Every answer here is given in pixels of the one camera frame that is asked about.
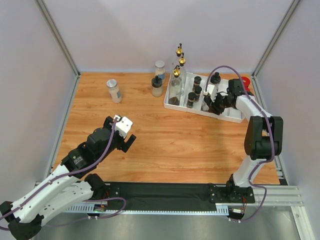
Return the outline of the red lid sauce jar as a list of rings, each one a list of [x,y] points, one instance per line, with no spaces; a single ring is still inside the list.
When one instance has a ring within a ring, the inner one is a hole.
[[[249,86],[251,84],[251,80],[248,77],[245,77],[245,76],[242,76],[241,78],[243,80],[243,83],[244,83],[244,86],[245,86],[245,90],[247,92],[250,92]]]

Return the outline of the oil bottle dark sauce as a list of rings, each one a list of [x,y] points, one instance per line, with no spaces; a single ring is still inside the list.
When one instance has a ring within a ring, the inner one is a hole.
[[[179,106],[182,92],[182,78],[178,65],[172,70],[168,85],[168,103]]]
[[[175,59],[173,61],[173,68],[175,69],[176,66],[179,68],[180,75],[182,74],[181,68],[183,68],[185,65],[185,59],[184,59],[184,52],[182,49],[182,43],[179,43],[176,51],[175,51]]]

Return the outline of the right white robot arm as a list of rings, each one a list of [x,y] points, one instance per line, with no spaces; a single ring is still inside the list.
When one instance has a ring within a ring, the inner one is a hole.
[[[211,185],[213,203],[254,203],[253,180],[262,167],[282,152],[284,121],[265,111],[254,95],[246,90],[242,79],[228,81],[226,92],[219,92],[217,84],[207,83],[203,101],[214,114],[225,109],[239,110],[248,120],[244,139],[245,157],[238,170],[231,174],[225,186]]]

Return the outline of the black label spice shaker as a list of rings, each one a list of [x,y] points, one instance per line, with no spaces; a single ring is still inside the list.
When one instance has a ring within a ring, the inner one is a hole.
[[[202,78],[198,75],[196,75],[194,78],[193,78],[193,86],[192,86],[192,91],[194,92],[195,91],[195,88],[196,87],[199,87],[200,84],[201,84],[201,81],[202,81]]]

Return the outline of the oil bottle dark sauce back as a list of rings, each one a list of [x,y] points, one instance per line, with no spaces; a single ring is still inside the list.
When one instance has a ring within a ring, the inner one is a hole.
[[[182,78],[178,65],[172,70],[168,85],[168,103],[179,106],[182,92]]]

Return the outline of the clear oil bottle gold spout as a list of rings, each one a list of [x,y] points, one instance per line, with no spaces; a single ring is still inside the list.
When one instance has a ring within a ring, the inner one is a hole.
[[[181,96],[184,94],[185,90],[185,85],[186,85],[186,77],[187,77],[187,72],[185,69],[185,64],[186,64],[186,59],[185,59],[185,54],[182,53],[179,60],[179,68],[180,68],[180,77],[181,77]]]

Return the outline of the oil bottle dark sauce front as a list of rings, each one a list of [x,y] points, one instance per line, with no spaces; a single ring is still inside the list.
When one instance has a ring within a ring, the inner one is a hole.
[[[179,43],[176,51],[175,51],[175,59],[173,61],[173,68],[175,69],[176,66],[179,68],[180,75],[182,74],[181,68],[183,68],[185,65],[185,59],[184,59],[184,52],[182,49],[182,43]]]

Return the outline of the black lid glass spice jar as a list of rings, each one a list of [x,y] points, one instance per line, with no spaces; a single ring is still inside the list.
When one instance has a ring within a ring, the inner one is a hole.
[[[221,83],[221,76],[220,76],[220,73],[219,72],[215,72],[211,78],[210,78],[210,85],[213,85],[216,87],[216,89],[218,90],[219,89],[219,85]]]

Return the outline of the silver lid jar white beads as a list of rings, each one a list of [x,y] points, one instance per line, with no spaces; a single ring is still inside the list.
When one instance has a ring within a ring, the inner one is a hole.
[[[112,101],[116,104],[122,101],[122,95],[118,86],[118,82],[115,79],[109,79],[106,82],[110,97]]]

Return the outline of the small black lid jar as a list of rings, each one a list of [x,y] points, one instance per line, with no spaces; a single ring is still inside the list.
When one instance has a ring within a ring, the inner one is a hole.
[[[199,101],[199,99],[200,99],[200,95],[201,95],[201,92],[202,92],[202,88],[201,88],[199,85],[197,85],[197,86],[194,87],[193,92],[195,93],[195,100],[194,100],[194,102],[197,103],[197,102]]]
[[[186,107],[190,109],[193,108],[195,100],[196,100],[196,94],[193,91],[189,92],[187,96]]]

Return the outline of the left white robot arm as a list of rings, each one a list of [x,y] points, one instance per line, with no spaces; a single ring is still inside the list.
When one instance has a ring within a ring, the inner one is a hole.
[[[132,125],[125,116],[108,116],[102,127],[71,150],[33,190],[0,205],[0,218],[8,223],[2,230],[9,231],[16,240],[30,240],[51,219],[79,202],[111,201],[104,181],[91,171],[113,150],[128,151],[136,139],[133,134],[128,136]]]

